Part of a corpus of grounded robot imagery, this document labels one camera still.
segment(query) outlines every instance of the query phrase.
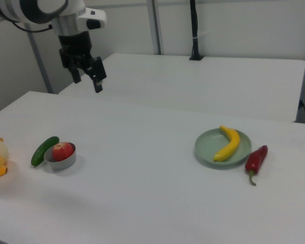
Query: white wall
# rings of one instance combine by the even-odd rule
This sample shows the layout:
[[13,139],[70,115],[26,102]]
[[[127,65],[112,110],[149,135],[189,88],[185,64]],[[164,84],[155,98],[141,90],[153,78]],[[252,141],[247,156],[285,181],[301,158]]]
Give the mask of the white wall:
[[[154,53],[146,0],[86,0],[85,3],[104,10],[108,18],[104,29],[90,32],[92,56],[105,59],[113,53]],[[43,27],[46,25],[32,26],[32,29]],[[73,80],[69,71],[62,67],[58,37],[53,31],[34,36],[53,90],[59,93]]]
[[[164,54],[191,55],[188,2],[158,0]],[[305,60],[305,0],[202,2],[196,6],[201,54]],[[305,79],[302,93],[305,99]]]
[[0,22],[0,110],[30,90],[47,92],[27,34]]

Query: yellow banana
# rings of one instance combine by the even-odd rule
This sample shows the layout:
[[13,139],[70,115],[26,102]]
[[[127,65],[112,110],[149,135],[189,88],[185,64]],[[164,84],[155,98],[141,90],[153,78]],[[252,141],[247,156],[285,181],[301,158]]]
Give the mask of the yellow banana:
[[226,159],[228,159],[230,156],[232,156],[233,153],[238,148],[240,141],[239,134],[234,129],[230,129],[225,126],[220,126],[219,128],[226,133],[230,142],[228,143],[227,146],[225,146],[223,149],[221,149],[215,154],[215,156],[213,157],[213,160],[215,162],[223,162]]

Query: red chili pepper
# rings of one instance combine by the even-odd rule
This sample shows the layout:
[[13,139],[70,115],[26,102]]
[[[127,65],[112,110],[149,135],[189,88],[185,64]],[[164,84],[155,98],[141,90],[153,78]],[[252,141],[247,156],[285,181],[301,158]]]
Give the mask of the red chili pepper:
[[252,176],[259,172],[261,164],[263,163],[267,153],[268,147],[262,146],[250,154],[249,159],[245,164],[245,169],[249,173],[250,182],[253,186],[256,186],[256,184],[252,181]]

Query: metal bowl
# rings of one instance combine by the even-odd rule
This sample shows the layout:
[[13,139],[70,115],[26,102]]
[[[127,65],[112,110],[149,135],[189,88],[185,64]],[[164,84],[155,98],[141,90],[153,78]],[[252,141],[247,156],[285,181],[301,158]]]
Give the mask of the metal bowl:
[[76,162],[76,146],[73,143],[70,143],[74,149],[73,154],[68,157],[67,159],[64,159],[62,161],[56,161],[53,158],[52,152],[54,146],[50,147],[48,151],[45,152],[44,154],[44,160],[52,167],[54,170],[62,170],[70,167]]

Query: apple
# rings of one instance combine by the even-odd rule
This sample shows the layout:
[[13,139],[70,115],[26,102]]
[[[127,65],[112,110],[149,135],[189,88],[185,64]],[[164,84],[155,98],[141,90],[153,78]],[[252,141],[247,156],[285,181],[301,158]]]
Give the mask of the apple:
[[53,147],[52,155],[57,162],[62,161],[70,157],[75,150],[68,142],[59,142]]

